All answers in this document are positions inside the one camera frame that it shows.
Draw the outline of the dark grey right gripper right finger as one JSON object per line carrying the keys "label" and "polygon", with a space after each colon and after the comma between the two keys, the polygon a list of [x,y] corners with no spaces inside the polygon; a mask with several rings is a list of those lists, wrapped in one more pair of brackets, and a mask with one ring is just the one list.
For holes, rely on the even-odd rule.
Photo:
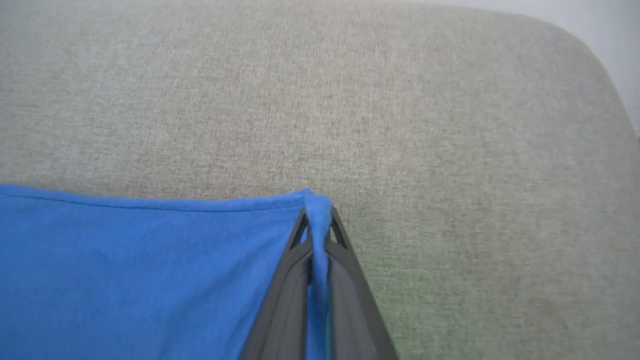
{"label": "dark grey right gripper right finger", "polygon": [[333,360],[397,360],[398,353],[335,207],[326,238]]}

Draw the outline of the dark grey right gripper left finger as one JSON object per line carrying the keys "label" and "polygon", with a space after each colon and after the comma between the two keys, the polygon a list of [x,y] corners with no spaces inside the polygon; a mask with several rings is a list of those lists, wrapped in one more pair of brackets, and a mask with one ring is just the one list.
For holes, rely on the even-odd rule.
{"label": "dark grey right gripper left finger", "polygon": [[307,290],[313,269],[313,237],[302,208],[240,354],[241,360],[304,360]]}

